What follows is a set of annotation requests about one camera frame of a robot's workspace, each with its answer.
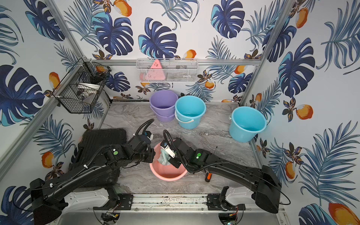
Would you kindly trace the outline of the mint green microfiber cloth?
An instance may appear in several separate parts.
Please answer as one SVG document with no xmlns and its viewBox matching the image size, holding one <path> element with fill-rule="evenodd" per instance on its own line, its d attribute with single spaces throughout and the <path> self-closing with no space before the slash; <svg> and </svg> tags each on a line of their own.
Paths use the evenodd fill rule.
<svg viewBox="0 0 360 225">
<path fill-rule="evenodd" d="M 158 158 L 158 162 L 163 166 L 170 165 L 171 156 L 163 149 L 160 149 L 160 156 Z"/>
</svg>

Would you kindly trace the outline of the pink plastic bucket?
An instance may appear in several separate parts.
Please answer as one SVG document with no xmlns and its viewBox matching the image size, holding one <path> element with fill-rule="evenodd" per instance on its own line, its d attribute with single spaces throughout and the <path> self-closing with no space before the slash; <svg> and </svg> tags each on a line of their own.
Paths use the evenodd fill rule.
<svg viewBox="0 0 360 225">
<path fill-rule="evenodd" d="M 181 165 L 179 168 L 176 168 L 173 165 L 164 166 L 158 162 L 161 154 L 160 143 L 154 147 L 154 152 L 155 156 L 153 162 L 150 164 L 150 169 L 152 173 L 160 180 L 174 182 L 181 179 L 188 173 L 183 165 Z"/>
</svg>

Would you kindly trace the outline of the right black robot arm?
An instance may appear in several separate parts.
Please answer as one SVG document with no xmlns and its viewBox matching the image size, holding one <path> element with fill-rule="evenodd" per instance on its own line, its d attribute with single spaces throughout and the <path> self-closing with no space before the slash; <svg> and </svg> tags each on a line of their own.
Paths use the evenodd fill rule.
<svg viewBox="0 0 360 225">
<path fill-rule="evenodd" d="M 161 146 L 170 151 L 169 162 L 174 167 L 183 165 L 189 173 L 206 171 L 230 179 L 250 189 L 253 192 L 251 198 L 259 208 L 278 213 L 282 184 L 270 167 L 236 164 L 204 149 L 193 150 L 181 139 L 165 139 Z"/>
</svg>

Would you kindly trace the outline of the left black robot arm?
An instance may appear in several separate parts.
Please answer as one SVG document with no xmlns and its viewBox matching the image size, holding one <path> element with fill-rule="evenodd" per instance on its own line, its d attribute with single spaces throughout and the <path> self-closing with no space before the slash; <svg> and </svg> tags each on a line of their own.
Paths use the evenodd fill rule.
<svg viewBox="0 0 360 225">
<path fill-rule="evenodd" d="M 47 181 L 33 180 L 30 191 L 34 224 L 47 225 L 57 219 L 69 205 L 65 196 L 90 181 L 129 164 L 152 163 L 155 152 L 151 143 L 151 136 L 135 135 L 125 144 L 100 147 L 88 162 L 64 175 Z"/>
</svg>

